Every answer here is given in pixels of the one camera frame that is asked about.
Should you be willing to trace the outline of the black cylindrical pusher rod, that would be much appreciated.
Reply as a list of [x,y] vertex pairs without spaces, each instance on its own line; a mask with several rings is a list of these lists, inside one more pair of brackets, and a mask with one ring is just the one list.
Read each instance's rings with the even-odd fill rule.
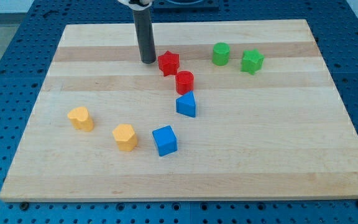
[[133,11],[135,31],[139,46],[140,59],[145,64],[156,61],[154,33],[149,9]]

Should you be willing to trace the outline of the white rod mount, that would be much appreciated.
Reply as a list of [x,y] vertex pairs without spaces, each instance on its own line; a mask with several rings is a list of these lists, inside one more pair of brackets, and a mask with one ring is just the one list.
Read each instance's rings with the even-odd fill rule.
[[129,7],[133,11],[143,11],[148,9],[153,0],[117,0],[119,3]]

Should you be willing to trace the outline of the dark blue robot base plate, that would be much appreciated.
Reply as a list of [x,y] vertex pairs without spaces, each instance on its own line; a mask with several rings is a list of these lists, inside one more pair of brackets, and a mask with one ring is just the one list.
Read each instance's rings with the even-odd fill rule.
[[156,11],[219,9],[219,0],[155,0]]

